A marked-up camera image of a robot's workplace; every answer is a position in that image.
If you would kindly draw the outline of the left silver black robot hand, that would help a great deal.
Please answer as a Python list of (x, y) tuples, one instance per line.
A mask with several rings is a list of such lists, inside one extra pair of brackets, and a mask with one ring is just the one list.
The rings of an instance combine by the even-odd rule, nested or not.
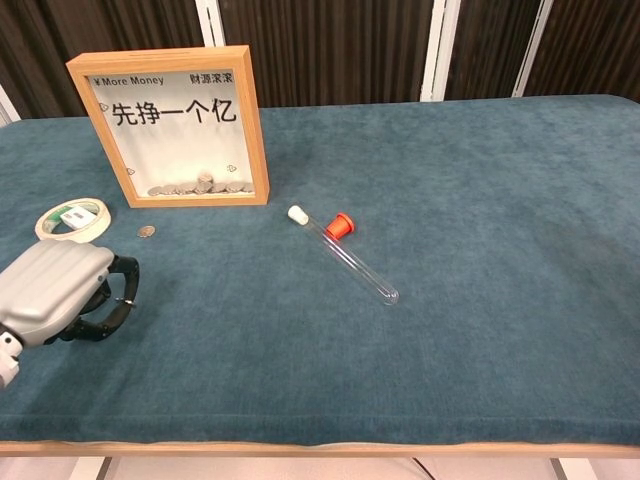
[[(123, 296), (103, 321), (83, 320), (111, 297), (111, 274), (124, 277)], [(134, 308), (139, 278), (139, 263), (133, 257), (90, 243), (41, 240), (1, 273), (1, 332), (24, 348), (58, 339), (102, 341)]]

